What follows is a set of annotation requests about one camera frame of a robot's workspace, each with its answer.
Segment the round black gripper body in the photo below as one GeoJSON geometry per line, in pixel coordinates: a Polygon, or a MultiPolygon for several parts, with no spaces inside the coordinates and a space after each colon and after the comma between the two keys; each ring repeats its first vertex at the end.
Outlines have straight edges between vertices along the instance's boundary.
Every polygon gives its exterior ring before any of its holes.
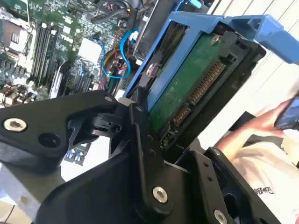
{"type": "Polygon", "coordinates": [[[37,224],[194,224],[196,159],[165,163],[151,149],[123,151],[62,184],[44,200],[37,224]]]}

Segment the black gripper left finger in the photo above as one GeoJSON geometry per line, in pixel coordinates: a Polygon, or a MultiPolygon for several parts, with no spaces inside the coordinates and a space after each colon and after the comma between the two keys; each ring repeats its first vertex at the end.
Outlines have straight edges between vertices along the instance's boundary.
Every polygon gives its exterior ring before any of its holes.
{"type": "Polygon", "coordinates": [[[109,159],[133,149],[161,154],[145,98],[88,91],[3,108],[0,121],[1,162],[41,175],[56,170],[68,150],[100,136],[110,139],[109,159]]]}

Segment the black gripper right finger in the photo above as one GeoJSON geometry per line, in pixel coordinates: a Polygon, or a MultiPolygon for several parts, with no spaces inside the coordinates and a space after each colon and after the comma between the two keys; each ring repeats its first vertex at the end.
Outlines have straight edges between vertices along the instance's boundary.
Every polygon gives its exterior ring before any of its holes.
{"type": "Polygon", "coordinates": [[[192,177],[192,196],[204,224],[278,224],[228,158],[216,147],[204,153],[189,150],[177,164],[192,177]]]}

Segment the person's hand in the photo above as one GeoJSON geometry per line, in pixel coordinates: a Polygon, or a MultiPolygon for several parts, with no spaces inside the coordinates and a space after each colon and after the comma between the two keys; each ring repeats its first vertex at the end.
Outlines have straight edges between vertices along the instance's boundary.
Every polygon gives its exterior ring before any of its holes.
{"type": "Polygon", "coordinates": [[[285,134],[282,130],[277,129],[274,124],[283,112],[283,110],[289,105],[291,99],[288,99],[278,105],[276,108],[269,110],[268,112],[256,117],[253,122],[254,134],[262,137],[275,136],[284,138],[285,134]]]}

